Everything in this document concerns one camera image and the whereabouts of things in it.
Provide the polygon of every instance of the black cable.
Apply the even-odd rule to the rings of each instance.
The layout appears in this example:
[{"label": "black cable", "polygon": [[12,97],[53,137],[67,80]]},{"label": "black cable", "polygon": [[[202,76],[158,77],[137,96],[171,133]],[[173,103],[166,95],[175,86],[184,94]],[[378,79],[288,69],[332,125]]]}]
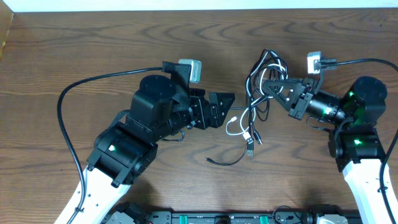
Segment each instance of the black cable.
[{"label": "black cable", "polygon": [[[383,59],[378,59],[378,58],[364,58],[364,59],[359,59],[359,60],[350,60],[350,61],[346,61],[346,62],[336,62],[336,63],[331,63],[328,65],[323,66],[323,68],[327,68],[327,67],[332,67],[332,66],[337,66],[337,65],[350,65],[353,63],[362,63],[362,62],[378,62],[378,63],[383,63],[385,65],[388,65],[390,67],[392,67],[393,69],[395,69],[395,71],[398,72],[398,66],[387,61],[387,60],[383,60]],[[396,132],[396,135],[394,136],[391,145],[386,153],[386,157],[384,158],[384,160],[381,163],[380,166],[380,173],[379,173],[379,181],[380,181],[380,191],[381,191],[381,195],[383,197],[383,201],[384,201],[384,205],[386,206],[387,209],[387,213],[390,216],[391,222],[392,224],[396,224],[396,221],[394,219],[394,215],[392,214],[392,210],[390,207],[390,204],[388,202],[387,199],[387,195],[386,195],[386,186],[384,185],[384,169],[386,168],[387,165],[387,161],[390,158],[390,155],[392,153],[392,150],[394,149],[394,146],[397,142],[397,138],[398,138],[398,130]]]},{"label": "black cable", "polygon": [[314,117],[314,116],[308,116],[307,119],[305,120],[305,122],[306,122],[306,124],[307,124],[308,126],[310,126],[311,128],[316,129],[316,130],[320,130],[320,131],[326,131],[326,132],[329,132],[329,131],[330,131],[330,129],[328,129],[328,128],[312,126],[312,125],[308,122],[308,120],[309,120],[310,118],[313,118],[313,119],[315,119],[316,121],[320,121],[320,120],[319,120],[318,118]]},{"label": "black cable", "polygon": [[185,137],[185,132],[182,129],[180,129],[180,133],[181,133],[181,138],[180,139],[162,139],[162,141],[182,142],[184,140],[184,137]]},{"label": "black cable", "polygon": [[[281,224],[281,223],[278,222],[278,221],[275,219],[275,212],[278,211],[278,210],[281,209],[281,208],[292,209],[291,207],[289,207],[289,206],[287,206],[287,205],[281,205],[281,206],[277,207],[277,208],[272,212],[272,219],[273,219],[276,223],[278,223],[278,224]],[[298,220],[300,220],[299,222],[294,223],[294,224],[299,224],[299,223],[301,223],[301,222],[302,222],[301,218],[297,215],[296,212],[293,212],[293,213],[294,213],[294,215],[296,216],[296,218],[298,218]]]},{"label": "black cable", "polygon": [[383,162],[381,163],[380,173],[379,173],[379,181],[380,181],[380,189],[379,190],[381,191],[381,195],[383,196],[383,201],[384,201],[384,204],[386,205],[387,213],[390,216],[392,224],[396,224],[396,221],[394,219],[394,215],[392,214],[392,210],[391,210],[390,204],[388,203],[388,199],[387,199],[387,194],[386,194],[387,187],[384,185],[384,169],[386,168],[388,158],[390,158],[392,150],[394,149],[394,146],[396,145],[397,139],[398,139],[398,130],[396,132],[396,135],[392,139],[392,142],[391,142],[390,147],[388,148],[386,157],[384,158]]},{"label": "black cable", "polygon": [[343,126],[345,124],[352,123],[352,122],[354,122],[354,118],[353,117],[347,117],[337,126],[337,130],[335,132],[335,141],[337,141],[338,133],[343,129]]},{"label": "black cable", "polygon": [[[263,103],[264,101],[268,100],[267,96],[262,96],[264,99],[259,100],[257,103],[253,104],[253,106],[258,106],[260,103]],[[249,106],[239,106],[239,107],[233,107],[230,108],[230,110],[245,110],[248,109]]]},{"label": "black cable", "polygon": [[[268,120],[268,114],[269,114],[269,106],[270,105],[270,102],[269,102],[269,100],[267,100],[267,106],[266,106],[266,109],[264,110],[264,111],[262,111],[262,110],[260,110],[258,107],[256,107],[256,110],[257,110],[257,117],[260,119],[260,121],[262,121],[262,122],[266,122],[267,120]],[[265,118],[262,118],[261,116],[260,116],[260,113],[265,113],[266,114],[266,117]]]},{"label": "black cable", "polygon": [[155,67],[155,68],[145,68],[145,69],[140,69],[140,70],[133,70],[133,71],[128,71],[128,72],[117,72],[117,73],[110,73],[110,74],[105,74],[105,75],[98,75],[95,77],[91,77],[91,78],[86,78],[83,80],[80,80],[78,82],[72,83],[71,85],[69,85],[68,87],[66,87],[62,92],[61,95],[58,99],[58,104],[57,104],[57,116],[58,116],[58,122],[60,124],[60,128],[61,128],[61,132],[63,135],[63,138],[65,138],[65,141],[67,143],[67,146],[70,150],[70,153],[72,154],[73,160],[75,161],[75,165],[77,167],[78,173],[79,173],[79,177],[80,177],[80,182],[81,182],[81,198],[80,198],[80,202],[78,204],[78,206],[75,209],[75,212],[73,213],[73,215],[70,217],[69,221],[67,222],[68,224],[71,223],[73,221],[73,219],[75,219],[75,217],[77,216],[78,212],[82,211],[82,206],[83,206],[83,202],[85,201],[85,197],[86,197],[86,183],[85,183],[85,179],[84,179],[84,175],[83,175],[83,171],[81,169],[80,166],[80,161],[79,158],[77,157],[76,151],[72,146],[72,142],[69,139],[67,130],[65,129],[65,125],[63,123],[63,119],[62,119],[62,100],[63,97],[67,94],[67,92],[72,89],[73,87],[80,85],[82,83],[86,83],[86,82],[90,82],[93,80],[98,80],[101,78],[108,78],[108,77],[116,77],[116,76],[121,76],[121,75],[130,75],[130,74],[135,74],[135,73],[141,73],[141,72],[148,72],[148,71],[154,71],[154,70],[161,70],[162,67]]},{"label": "black cable", "polygon": [[211,164],[218,165],[218,166],[231,166],[231,165],[237,164],[244,157],[244,155],[246,155],[247,151],[248,151],[248,145],[246,144],[246,147],[244,148],[242,156],[238,160],[236,160],[235,162],[231,162],[231,163],[216,162],[213,159],[210,159],[208,157],[206,157],[206,161],[211,163]]}]

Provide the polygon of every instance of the brown wooden surface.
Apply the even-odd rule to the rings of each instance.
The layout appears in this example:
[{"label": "brown wooden surface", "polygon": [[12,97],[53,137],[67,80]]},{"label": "brown wooden surface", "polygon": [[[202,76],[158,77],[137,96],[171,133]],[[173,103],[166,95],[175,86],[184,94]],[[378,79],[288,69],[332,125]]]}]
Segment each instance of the brown wooden surface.
[{"label": "brown wooden surface", "polygon": [[14,13],[8,8],[6,3],[0,0],[0,59],[2,50],[6,45],[6,39],[13,16]]},{"label": "brown wooden surface", "polygon": [[[0,223],[52,223],[77,186],[56,117],[58,95],[72,82],[195,58],[203,73],[192,87],[233,91],[239,106],[244,79],[264,47],[287,61],[291,77],[305,76],[306,55],[315,50],[338,60],[398,63],[397,24],[398,9],[18,14],[0,62]],[[377,125],[387,148],[398,126],[396,73],[373,63],[341,67],[327,73],[323,89],[342,96],[361,75],[387,85],[387,111]],[[95,137],[130,107],[143,76],[84,84],[66,96],[65,124],[83,166]],[[257,128],[264,145],[256,145],[253,160],[232,167],[204,159],[228,162],[242,153],[243,139],[227,136],[224,127],[193,129],[183,143],[160,143],[156,160],[123,200],[201,211],[313,203],[356,208],[328,155],[325,133],[288,117],[276,102],[269,121]],[[389,166],[397,190],[398,149]]]}]

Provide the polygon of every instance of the white plug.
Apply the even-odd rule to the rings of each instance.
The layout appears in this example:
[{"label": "white plug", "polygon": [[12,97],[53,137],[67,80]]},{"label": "white plug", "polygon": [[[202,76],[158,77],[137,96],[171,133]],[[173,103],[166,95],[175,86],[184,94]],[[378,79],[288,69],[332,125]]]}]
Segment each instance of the white plug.
[{"label": "white plug", "polygon": [[238,118],[235,116],[235,117],[232,117],[231,119],[230,119],[230,121],[229,122],[234,122],[234,121],[236,121]]},{"label": "white plug", "polygon": [[200,61],[194,60],[194,59],[182,58],[178,61],[178,63],[191,66],[191,72],[190,72],[190,77],[189,77],[190,83],[199,83],[200,82],[200,75],[201,75],[201,62]]},{"label": "white plug", "polygon": [[321,52],[310,52],[307,55],[307,69],[309,75],[319,75]]},{"label": "white plug", "polygon": [[248,132],[245,132],[242,134],[244,140],[248,140],[249,138],[251,138],[251,135]]}]

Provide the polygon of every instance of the cable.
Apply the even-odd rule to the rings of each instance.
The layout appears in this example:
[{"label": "cable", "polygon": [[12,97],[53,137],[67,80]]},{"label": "cable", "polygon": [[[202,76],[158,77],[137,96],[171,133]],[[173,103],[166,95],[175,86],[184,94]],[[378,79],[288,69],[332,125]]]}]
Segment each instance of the cable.
[{"label": "cable", "polygon": [[[230,121],[226,123],[225,131],[228,135],[230,136],[239,136],[243,135],[244,139],[246,141],[251,141],[252,142],[252,133],[254,135],[254,139],[256,139],[258,144],[262,144],[262,140],[260,137],[260,134],[258,133],[256,127],[255,127],[255,120],[256,120],[256,115],[261,121],[267,121],[268,115],[269,115],[269,108],[270,108],[270,99],[272,98],[269,94],[266,93],[262,89],[263,86],[263,80],[274,80],[274,79],[286,79],[288,77],[288,69],[287,69],[287,64],[283,59],[281,59],[273,50],[268,50],[264,49],[261,52],[261,55],[259,57],[259,60],[253,65],[252,69],[249,72],[249,75],[246,78],[245,81],[245,89],[246,89],[246,101],[247,101],[247,106],[240,106],[240,107],[232,107],[230,110],[244,110],[240,120],[239,120],[239,125],[241,128],[241,132],[239,133],[231,133],[228,131],[228,125],[230,125],[232,122],[237,120],[237,117],[231,118]],[[259,105],[261,103],[267,102],[266,108],[264,110],[261,110],[259,108]],[[262,118],[260,116],[260,113],[265,114],[265,118]],[[243,118],[248,116],[248,127],[243,128]],[[213,160],[206,158],[208,162],[211,162],[213,164],[221,164],[214,162]]]},{"label": "cable", "polygon": [[390,147],[388,148],[386,157],[384,158],[383,162],[381,163],[380,173],[379,173],[381,195],[383,196],[383,201],[384,201],[384,204],[386,205],[387,213],[390,216],[392,224],[396,224],[396,221],[394,219],[394,215],[392,214],[392,210],[391,210],[390,204],[388,203],[388,199],[387,199],[387,194],[386,194],[387,187],[384,185],[384,169],[386,168],[388,158],[390,158],[392,150],[394,149],[394,146],[396,145],[397,139],[398,139],[398,130],[396,132],[396,135],[392,139],[392,142],[391,142]]},{"label": "cable", "polygon": [[108,78],[108,77],[116,77],[116,76],[121,76],[121,75],[130,75],[130,74],[136,74],[136,73],[141,73],[141,72],[148,72],[148,71],[154,71],[154,70],[161,70],[162,67],[155,67],[155,68],[145,68],[145,69],[140,69],[140,70],[133,70],[133,71],[128,71],[128,72],[118,72],[118,73],[110,73],[110,74],[105,74],[105,75],[98,75],[95,77],[91,77],[91,78],[86,78],[83,80],[80,80],[78,82],[72,83],[71,85],[69,85],[68,87],[66,87],[62,92],[61,95],[58,99],[58,104],[57,104],[57,116],[58,116],[58,122],[60,124],[60,128],[61,128],[61,132],[63,135],[63,138],[65,138],[65,141],[67,143],[67,146],[70,150],[70,153],[72,154],[73,160],[75,162],[75,165],[77,167],[77,171],[79,173],[79,177],[80,177],[80,183],[81,183],[81,197],[80,197],[80,202],[78,204],[78,206],[75,209],[75,212],[73,213],[73,215],[70,217],[69,221],[67,222],[68,224],[71,223],[75,217],[77,216],[78,212],[82,212],[82,206],[83,203],[85,201],[85,197],[86,197],[86,183],[85,183],[85,178],[83,175],[83,171],[81,169],[80,166],[80,161],[79,158],[77,157],[76,151],[72,146],[72,142],[69,139],[67,130],[65,129],[65,125],[63,123],[63,119],[62,119],[62,100],[65,97],[65,95],[67,94],[67,92],[72,89],[73,87],[80,85],[82,83],[86,83],[86,82],[90,82],[93,80],[99,80],[101,78]]},{"label": "cable", "polygon": [[248,151],[248,145],[246,144],[246,147],[244,148],[242,156],[235,162],[231,162],[231,163],[216,162],[213,159],[210,159],[208,157],[206,157],[206,161],[211,164],[218,165],[218,166],[231,166],[231,165],[237,164],[244,157],[244,155],[246,155],[247,151]]},{"label": "cable", "polygon": [[307,119],[305,120],[305,122],[306,122],[306,124],[307,124],[308,126],[310,126],[311,128],[317,129],[317,130],[320,130],[320,131],[326,131],[326,132],[329,132],[329,131],[330,131],[330,129],[328,129],[328,128],[312,126],[310,123],[308,123],[308,120],[309,120],[310,118],[313,118],[313,119],[315,119],[315,120],[318,121],[318,122],[320,122],[320,120],[319,120],[318,118],[316,118],[316,117],[308,116]]},{"label": "cable", "polygon": [[184,137],[185,137],[185,132],[182,129],[180,129],[180,133],[181,133],[181,138],[180,139],[162,139],[161,141],[182,142],[184,140]]},{"label": "cable", "polygon": [[[325,65],[323,68],[337,66],[337,65],[350,65],[350,64],[362,63],[362,62],[383,63],[385,65],[388,65],[388,66],[392,67],[393,69],[395,69],[395,71],[398,72],[398,66],[397,65],[395,65],[395,64],[393,64],[393,63],[391,63],[391,62],[389,62],[387,60],[378,59],[378,58],[364,58],[364,59],[359,59],[359,60],[350,60],[350,61],[346,61],[346,62],[336,62],[336,63],[331,63],[331,64],[328,64],[328,65]],[[384,158],[384,160],[381,163],[380,173],[379,173],[379,181],[380,181],[380,189],[379,190],[381,191],[381,195],[383,197],[384,205],[386,206],[387,213],[390,216],[392,224],[396,224],[396,221],[394,219],[394,215],[392,214],[392,210],[391,210],[391,207],[390,207],[390,204],[388,202],[387,195],[386,195],[386,186],[384,185],[384,169],[386,168],[387,161],[390,158],[392,150],[394,149],[394,146],[395,146],[395,144],[397,142],[397,139],[398,139],[398,130],[396,132],[396,135],[392,139],[391,145],[388,148],[388,151],[386,153],[386,157]]]},{"label": "cable", "polygon": [[352,123],[352,122],[354,122],[354,118],[347,117],[338,125],[337,130],[335,132],[335,141],[337,141],[338,133],[343,129],[343,126],[347,123]]},{"label": "cable", "polygon": [[[285,208],[288,208],[288,209],[292,209],[291,207],[289,207],[289,206],[287,206],[287,205],[281,205],[281,206],[277,207],[277,208],[272,212],[272,219],[274,220],[274,222],[276,222],[276,223],[278,223],[278,224],[281,224],[280,222],[278,222],[278,221],[275,219],[275,212],[276,212],[277,210],[281,209],[281,208],[284,208],[284,207],[285,207]],[[299,224],[299,223],[301,223],[301,222],[302,222],[301,218],[297,215],[296,212],[293,212],[293,213],[294,213],[294,215],[296,216],[296,218],[298,218],[298,220],[300,220],[299,222],[294,223],[294,224]]]}]

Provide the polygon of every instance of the cable plug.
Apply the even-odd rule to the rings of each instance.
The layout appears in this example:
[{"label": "cable plug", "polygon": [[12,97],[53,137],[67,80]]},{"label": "cable plug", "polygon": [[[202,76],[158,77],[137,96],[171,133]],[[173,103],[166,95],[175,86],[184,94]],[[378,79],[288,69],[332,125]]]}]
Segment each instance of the cable plug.
[{"label": "cable plug", "polygon": [[248,132],[242,134],[244,140],[246,140],[246,144],[248,145],[248,156],[253,157],[254,155],[254,141],[251,135]]},{"label": "cable plug", "polygon": [[262,144],[260,133],[258,133],[256,130],[254,130],[253,134],[254,134],[254,138],[256,139],[257,143]]},{"label": "cable plug", "polygon": [[234,122],[234,121],[236,121],[238,118],[236,117],[236,116],[234,116],[234,117],[232,117],[231,119],[230,119],[230,121],[229,122]]}]

